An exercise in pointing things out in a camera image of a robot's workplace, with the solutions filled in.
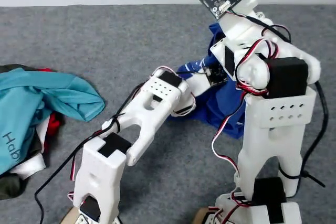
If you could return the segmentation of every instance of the wooden base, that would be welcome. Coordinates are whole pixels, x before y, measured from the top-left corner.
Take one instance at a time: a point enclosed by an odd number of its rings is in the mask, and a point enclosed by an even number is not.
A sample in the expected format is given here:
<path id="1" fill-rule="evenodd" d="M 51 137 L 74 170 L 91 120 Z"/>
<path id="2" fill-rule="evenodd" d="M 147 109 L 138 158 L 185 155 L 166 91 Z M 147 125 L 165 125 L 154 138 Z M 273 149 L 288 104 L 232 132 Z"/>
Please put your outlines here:
<path id="1" fill-rule="evenodd" d="M 207 207 L 201 208 L 197 212 L 192 224 L 202 224 L 204 220 L 207 218 L 207 214 L 209 212 L 211 212 L 212 214 L 214 213 L 213 211 L 209 211 Z M 67 213 L 67 215 L 64 216 L 60 224 L 74 224 L 78 216 L 79 216 L 78 209 L 75 207 L 72 207 Z"/>
<path id="2" fill-rule="evenodd" d="M 76 207 L 72 207 L 67 215 L 64 216 L 63 220 L 60 224 L 74 224 L 79 216 L 78 209 Z"/>

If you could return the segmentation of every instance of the white robot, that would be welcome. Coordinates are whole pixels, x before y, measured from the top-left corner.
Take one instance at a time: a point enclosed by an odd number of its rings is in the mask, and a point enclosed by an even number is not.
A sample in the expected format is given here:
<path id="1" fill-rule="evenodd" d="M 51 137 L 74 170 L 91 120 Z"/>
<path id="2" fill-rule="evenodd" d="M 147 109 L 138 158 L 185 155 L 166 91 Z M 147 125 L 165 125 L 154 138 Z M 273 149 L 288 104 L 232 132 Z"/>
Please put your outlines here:
<path id="1" fill-rule="evenodd" d="M 220 195 L 210 209 L 215 213 L 205 223 L 301 224 L 298 204 L 287 198 L 295 195 L 298 187 L 303 134 L 316 99 L 308 85 L 319 80 L 320 63 L 277 32 L 263 13 L 255 13 L 257 0 L 201 1 L 225 34 L 211 51 L 244 91 L 246 102 L 243 148 L 237 165 L 213 148 L 218 157 L 234 166 L 234 181 L 241 192 Z M 118 223 L 125 166 L 137 163 L 168 116 L 192 112 L 195 97 L 210 86 L 206 74 L 193 73 L 184 80 L 168 67 L 153 72 L 118 118 L 105 122 L 102 133 L 83 146 L 73 193 L 73 204 L 80 212 L 76 223 Z M 213 143 L 229 117 L 223 120 Z M 131 144 L 118 132 L 134 124 L 141 131 Z M 256 179 L 274 156 L 281 167 L 279 177 Z"/>

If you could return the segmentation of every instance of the red and white wire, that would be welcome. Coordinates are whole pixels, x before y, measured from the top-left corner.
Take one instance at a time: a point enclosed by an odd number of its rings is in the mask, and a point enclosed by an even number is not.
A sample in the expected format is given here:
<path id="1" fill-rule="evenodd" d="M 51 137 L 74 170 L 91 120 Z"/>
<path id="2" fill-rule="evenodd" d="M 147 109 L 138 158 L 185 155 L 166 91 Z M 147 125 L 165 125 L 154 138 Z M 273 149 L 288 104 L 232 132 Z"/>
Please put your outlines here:
<path id="1" fill-rule="evenodd" d="M 213 217 L 213 219 L 212 219 L 212 223 L 213 223 L 213 224 L 215 224 L 216 219 L 218 218 L 218 216 L 219 216 L 223 211 L 224 211 L 223 208 L 220 208 L 220 209 L 217 210 L 217 212 L 215 212 L 214 217 Z"/>
<path id="2" fill-rule="evenodd" d="M 239 107 L 236 109 L 236 111 L 230 115 L 228 115 L 227 117 L 224 118 L 222 124 L 220 125 L 220 127 L 218 128 L 216 134 L 214 135 L 213 139 L 212 139 L 212 142 L 211 142 L 211 149 L 213 151 L 213 153 L 215 154 L 216 157 L 220 158 L 220 159 L 223 159 L 225 161 L 228 161 L 232 167 L 235 169 L 236 173 L 237 173 L 237 176 L 239 177 L 239 169 L 238 169 L 238 166 L 237 164 L 234 162 L 234 160 L 232 158 L 230 158 L 229 156 L 226 156 L 226 155 L 222 155 L 222 154 L 219 154 L 216 152 L 215 150 L 215 142 L 216 140 L 218 139 L 219 135 L 222 133 L 225 125 L 227 124 L 227 122 L 230 120 L 230 118 L 235 115 L 241 108 L 242 106 L 244 105 L 244 97 L 245 97 L 246 93 L 243 93 L 242 96 L 241 96 L 241 101 L 240 101 L 240 105 Z"/>
<path id="3" fill-rule="evenodd" d="M 71 200 L 71 202 L 74 200 L 74 192 L 73 191 L 70 191 L 67 196 L 68 196 L 68 199 Z"/>
<path id="4" fill-rule="evenodd" d="M 71 172 L 70 172 L 70 180 L 72 182 L 75 181 L 75 173 L 76 173 L 76 160 L 75 160 L 76 155 L 72 158 L 72 163 L 71 163 Z"/>
<path id="5" fill-rule="evenodd" d="M 233 209 L 231 209 L 231 211 L 226 215 L 226 217 L 221 221 L 220 224 L 226 224 L 230 217 L 232 216 L 232 214 L 240 207 L 240 205 L 236 205 Z"/>
<path id="6" fill-rule="evenodd" d="M 246 62 L 257 50 L 257 48 L 261 45 L 261 43 L 265 42 L 267 47 L 269 48 L 269 50 L 271 49 L 270 47 L 270 43 L 273 44 L 272 41 L 267 40 L 266 38 L 260 38 L 258 40 L 256 40 L 252 46 L 248 49 L 248 51 L 246 52 L 246 54 L 242 57 L 242 59 L 240 60 L 240 62 L 237 65 L 237 69 L 236 72 L 239 71 L 239 67 L 241 67 L 241 65 Z M 278 46 L 275 47 L 275 52 L 273 53 L 273 55 L 271 55 L 271 52 L 269 51 L 269 56 L 270 57 L 276 57 L 278 54 Z M 263 90 L 258 90 L 253 88 L 251 85 L 245 84 L 243 83 L 238 76 L 236 76 L 237 79 L 237 88 L 242 89 L 248 93 L 251 93 L 253 95 L 263 95 L 265 93 L 267 93 L 267 89 L 263 89 Z"/>

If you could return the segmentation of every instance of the red cloth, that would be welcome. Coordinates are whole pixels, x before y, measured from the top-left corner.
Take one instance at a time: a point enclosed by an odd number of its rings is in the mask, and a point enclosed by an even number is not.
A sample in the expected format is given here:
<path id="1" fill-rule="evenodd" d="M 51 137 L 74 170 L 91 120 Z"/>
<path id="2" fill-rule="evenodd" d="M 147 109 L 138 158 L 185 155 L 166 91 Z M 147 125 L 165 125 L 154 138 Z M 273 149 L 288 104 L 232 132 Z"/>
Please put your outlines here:
<path id="1" fill-rule="evenodd" d="M 50 69 L 50 68 L 40 68 L 38 70 L 41 71 L 41 72 L 53 72 L 53 70 Z M 48 129 L 47 129 L 47 136 L 50 137 L 50 136 L 56 135 L 60 126 L 61 126 L 61 120 L 60 120 L 60 118 L 58 118 L 56 116 L 56 113 L 53 112 L 50 115 Z M 47 143 L 46 140 L 44 141 L 44 149 L 45 149 L 45 151 L 48 150 L 48 143 Z"/>
<path id="2" fill-rule="evenodd" d="M 53 70 L 50 69 L 50 68 L 39 68 L 38 71 L 41 71 L 41 72 L 53 72 Z"/>
<path id="3" fill-rule="evenodd" d="M 54 136 L 57 133 L 60 126 L 61 126 L 61 121 L 56 118 L 56 114 L 55 114 L 55 112 L 53 112 L 50 115 L 48 129 L 47 129 L 47 135 L 48 136 Z"/>

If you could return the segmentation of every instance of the black cable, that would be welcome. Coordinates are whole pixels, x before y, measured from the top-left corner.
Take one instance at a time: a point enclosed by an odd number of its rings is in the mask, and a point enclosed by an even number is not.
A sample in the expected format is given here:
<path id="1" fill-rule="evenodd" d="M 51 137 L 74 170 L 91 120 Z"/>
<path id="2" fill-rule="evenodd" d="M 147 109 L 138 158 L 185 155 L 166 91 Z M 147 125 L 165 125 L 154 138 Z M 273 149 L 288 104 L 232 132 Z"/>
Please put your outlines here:
<path id="1" fill-rule="evenodd" d="M 315 86 L 316 86 L 317 92 L 319 94 L 321 105 L 322 105 L 322 109 L 323 109 L 322 127 L 321 127 L 321 130 L 320 130 L 319 134 L 317 135 L 316 139 L 314 140 L 314 142 L 311 144 L 311 146 L 308 148 L 307 152 L 303 156 L 300 175 L 301 175 L 301 177 L 308 177 L 308 178 L 312 179 L 313 181 L 315 181 L 316 183 L 318 183 L 319 185 L 321 185 L 322 187 L 325 187 L 325 184 L 323 184 L 322 182 L 320 182 L 315 177 L 311 176 L 309 174 L 309 172 L 307 172 L 305 170 L 305 166 L 307 164 L 307 161 L 308 161 L 309 157 L 314 152 L 314 150 L 316 149 L 316 147 L 318 146 L 318 144 L 321 142 L 324 134 L 327 131 L 328 123 L 329 123 L 329 110 L 328 110 L 326 96 L 324 95 L 322 86 L 321 86 L 321 84 L 320 84 L 319 81 L 317 81 L 315 83 Z M 300 182 L 301 182 L 301 178 L 299 179 L 299 184 L 298 184 L 297 191 L 299 190 L 299 187 L 300 187 L 300 184 L 301 184 Z"/>
<path id="2" fill-rule="evenodd" d="M 82 147 L 84 146 L 84 144 L 86 144 L 88 141 L 90 141 L 91 139 L 93 139 L 96 136 L 99 136 L 105 132 L 107 132 L 108 130 L 110 130 L 112 128 L 112 126 L 114 125 L 114 123 L 117 122 L 118 125 L 118 130 L 120 130 L 120 124 L 118 122 L 117 117 L 120 116 L 121 111 L 123 110 L 123 108 L 127 105 L 127 103 L 129 102 L 129 100 L 132 98 L 134 92 L 141 87 L 144 84 L 141 83 L 138 86 L 136 86 L 132 92 L 130 93 L 130 95 L 127 97 L 127 99 L 124 101 L 124 103 L 120 106 L 119 110 L 116 112 L 116 114 L 114 116 L 111 117 L 112 122 L 111 124 L 104 130 L 99 130 L 94 132 L 91 136 L 89 136 L 87 139 L 83 140 L 72 152 L 71 154 L 64 160 L 64 162 L 56 169 L 56 171 L 54 171 L 54 173 L 43 183 L 43 185 L 41 185 L 36 192 L 34 193 L 34 198 L 36 203 L 38 204 L 38 206 L 41 209 L 41 219 L 40 219 L 40 223 L 43 223 L 43 219 L 44 219 L 44 208 L 40 202 L 40 200 L 38 199 L 37 195 L 50 183 L 50 181 L 66 166 L 66 164 L 71 160 L 72 157 L 74 157 L 76 155 L 76 153 L 82 149 Z"/>
<path id="3" fill-rule="evenodd" d="M 230 10 L 230 12 L 234 13 L 235 15 L 237 15 L 239 17 L 246 18 L 247 20 L 251 21 L 252 23 L 255 23 L 255 24 L 259 25 L 259 26 L 262 26 L 263 28 L 266 28 L 267 30 L 270 30 L 275 35 L 277 35 L 278 37 L 280 37 L 283 41 L 291 43 L 291 38 L 288 39 L 285 35 L 283 35 L 277 29 L 275 29 L 274 27 L 272 27 L 270 25 L 267 25 L 266 23 L 262 22 L 261 20 L 259 20 L 257 18 L 254 18 L 254 17 L 251 17 L 251 16 L 237 14 L 233 10 Z"/>
<path id="4" fill-rule="evenodd" d="M 206 74 L 206 73 L 200 73 L 198 71 L 179 71 L 179 72 L 176 72 L 177 74 L 184 74 L 184 73 L 199 73 L 199 74 Z"/>
<path id="5" fill-rule="evenodd" d="M 318 136 L 316 137 L 314 142 L 311 144 L 311 146 L 309 147 L 309 149 L 307 150 L 306 154 L 304 155 L 302 159 L 302 168 L 301 168 L 302 171 L 305 169 L 305 165 L 310 155 L 313 153 L 313 151 L 315 150 L 315 148 L 317 147 L 317 145 L 320 143 L 321 139 L 323 138 L 324 134 L 326 133 L 328 122 L 329 122 L 329 110 L 327 106 L 326 96 L 324 95 L 323 89 L 319 81 L 315 83 L 315 86 L 316 86 L 317 92 L 321 100 L 321 105 L 323 109 L 323 122 L 322 122 L 322 128 Z"/>
<path id="6" fill-rule="evenodd" d="M 282 25 L 271 25 L 270 27 L 279 27 L 279 28 L 282 28 L 284 29 L 287 33 L 288 33 L 288 40 L 291 42 L 292 41 L 292 34 L 290 33 L 290 31 L 288 30 L 287 27 L 285 26 L 282 26 Z M 264 28 L 262 31 L 261 31 L 261 35 L 264 35 L 264 32 L 269 30 L 268 28 Z"/>

